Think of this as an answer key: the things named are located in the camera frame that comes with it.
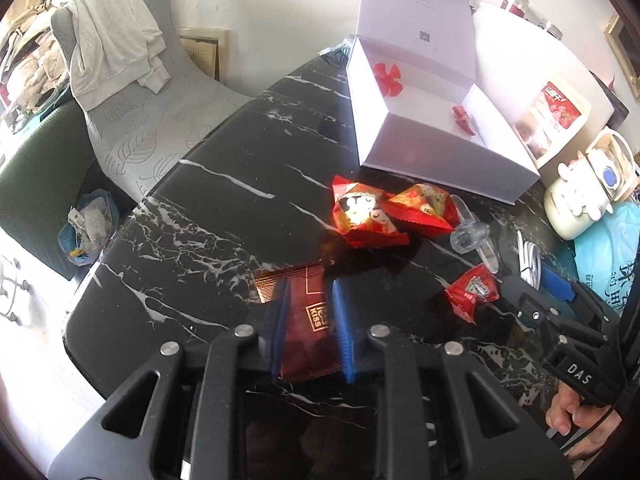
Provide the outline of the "right human hand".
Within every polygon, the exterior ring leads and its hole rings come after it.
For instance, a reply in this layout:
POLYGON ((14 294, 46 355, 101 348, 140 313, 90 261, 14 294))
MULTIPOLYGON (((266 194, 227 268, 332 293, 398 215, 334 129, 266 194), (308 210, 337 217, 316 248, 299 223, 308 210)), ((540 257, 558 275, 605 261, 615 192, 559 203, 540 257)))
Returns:
POLYGON ((599 452, 608 437, 620 426, 622 419, 616 411, 610 411, 608 406, 581 404, 580 395, 565 385, 559 383, 558 392, 552 398, 550 408, 546 411, 546 424, 566 437, 573 426, 589 429, 593 432, 584 437, 568 453, 570 460, 585 460, 599 452))

